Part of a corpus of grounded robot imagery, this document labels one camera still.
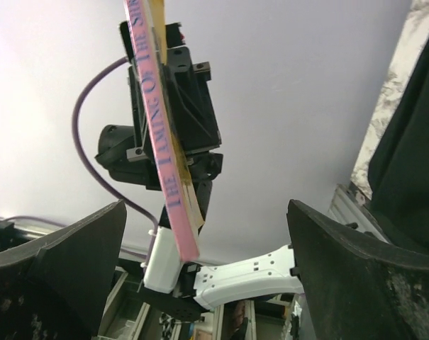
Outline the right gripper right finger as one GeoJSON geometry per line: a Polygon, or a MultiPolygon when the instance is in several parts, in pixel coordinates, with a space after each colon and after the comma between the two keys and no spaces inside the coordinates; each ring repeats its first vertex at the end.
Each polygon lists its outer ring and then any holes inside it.
{"type": "Polygon", "coordinates": [[[287,223],[318,339],[429,339],[429,256],[291,199],[287,223]]]}

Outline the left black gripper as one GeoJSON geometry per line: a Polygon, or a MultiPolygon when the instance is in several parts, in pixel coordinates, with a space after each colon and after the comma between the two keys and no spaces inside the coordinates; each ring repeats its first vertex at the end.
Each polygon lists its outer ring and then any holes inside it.
{"type": "MultiPolygon", "coordinates": [[[[208,90],[211,68],[208,62],[192,62],[180,28],[180,23],[165,26],[167,64],[163,67],[163,80],[169,122],[187,157],[194,188],[210,190],[223,165],[222,154],[215,151],[221,145],[221,134],[208,90]]],[[[160,184],[146,128],[140,85],[132,67],[128,68],[128,83],[133,126],[127,131],[142,154],[137,161],[119,161],[118,180],[158,191],[160,184]]]]}

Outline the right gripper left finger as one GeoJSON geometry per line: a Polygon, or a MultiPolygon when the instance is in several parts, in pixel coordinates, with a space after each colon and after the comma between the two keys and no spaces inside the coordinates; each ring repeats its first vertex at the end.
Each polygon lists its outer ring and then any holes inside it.
{"type": "Polygon", "coordinates": [[[118,201],[0,252],[0,339],[91,339],[99,331],[126,225],[118,201]]]}

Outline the black student backpack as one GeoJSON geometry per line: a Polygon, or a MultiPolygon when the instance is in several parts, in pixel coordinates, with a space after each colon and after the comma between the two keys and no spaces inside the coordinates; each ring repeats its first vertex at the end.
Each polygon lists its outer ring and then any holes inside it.
{"type": "Polygon", "coordinates": [[[369,163],[369,211],[397,246],[429,255],[429,38],[369,163]]]}

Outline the illustrated storybook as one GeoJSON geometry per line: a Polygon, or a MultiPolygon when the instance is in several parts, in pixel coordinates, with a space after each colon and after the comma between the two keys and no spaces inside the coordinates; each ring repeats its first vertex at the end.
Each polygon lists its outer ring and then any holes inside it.
{"type": "Polygon", "coordinates": [[[199,257],[198,229],[204,223],[186,157],[172,127],[165,65],[163,1],[125,1],[133,60],[167,216],[183,262],[199,257]]]}

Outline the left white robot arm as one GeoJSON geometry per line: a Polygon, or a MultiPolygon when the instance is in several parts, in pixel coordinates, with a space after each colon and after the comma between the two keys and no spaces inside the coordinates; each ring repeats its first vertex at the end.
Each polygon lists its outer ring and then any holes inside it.
{"type": "Polygon", "coordinates": [[[96,162],[113,180],[164,196],[139,287],[146,303],[194,321],[232,301],[302,293],[290,245],[222,266],[199,263],[199,235],[223,165],[209,64],[192,62],[178,23],[163,35],[128,22],[119,29],[126,55],[115,66],[128,65],[133,124],[101,131],[96,162]]]}

